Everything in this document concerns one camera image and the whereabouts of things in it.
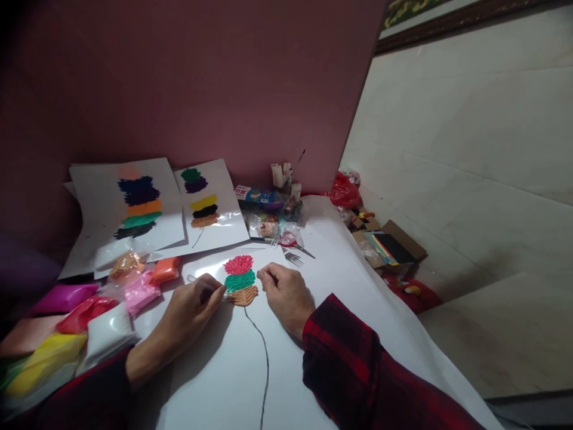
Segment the green clay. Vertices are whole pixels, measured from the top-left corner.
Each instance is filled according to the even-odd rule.
[[[201,172],[195,168],[193,169],[187,168],[183,170],[183,173],[181,173],[181,177],[186,183],[193,183],[199,180],[199,178],[201,177]]]
[[[247,273],[242,275],[229,275],[225,279],[225,285],[229,293],[242,290],[243,288],[250,287],[255,283],[255,273],[249,269]]]
[[[124,228],[131,228],[137,227],[140,225],[148,224],[150,222],[155,221],[162,215],[162,212],[151,212],[145,215],[136,215],[129,218],[126,218],[122,221],[124,224]]]

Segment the pink wall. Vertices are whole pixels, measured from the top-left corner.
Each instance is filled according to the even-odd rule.
[[[328,191],[385,3],[39,2],[2,70],[2,228],[73,241],[71,162],[223,157],[235,183],[268,186],[306,148],[303,189]]]

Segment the red plastic bag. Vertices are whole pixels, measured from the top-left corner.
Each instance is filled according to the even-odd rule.
[[[81,334],[88,331],[88,322],[118,304],[111,297],[90,297],[58,322],[56,330],[63,334]]]
[[[330,192],[330,201],[335,206],[352,209],[360,204],[360,192],[343,173],[338,172]]]

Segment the plaid sleeve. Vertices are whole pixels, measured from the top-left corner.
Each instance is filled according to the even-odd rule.
[[[446,393],[396,362],[334,294],[304,326],[303,382],[341,429],[482,429]]]
[[[131,401],[125,360],[131,348],[71,380],[44,402],[36,429],[125,429]]]

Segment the metal fork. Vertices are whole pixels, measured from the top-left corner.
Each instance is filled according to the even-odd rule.
[[[284,249],[283,247],[281,247],[282,249],[282,253],[285,255],[285,258],[287,259],[287,261],[290,261],[292,264],[294,264],[296,267],[302,267],[302,265],[304,264],[301,260],[300,257],[296,254],[293,254],[290,251],[287,251],[286,249]]]

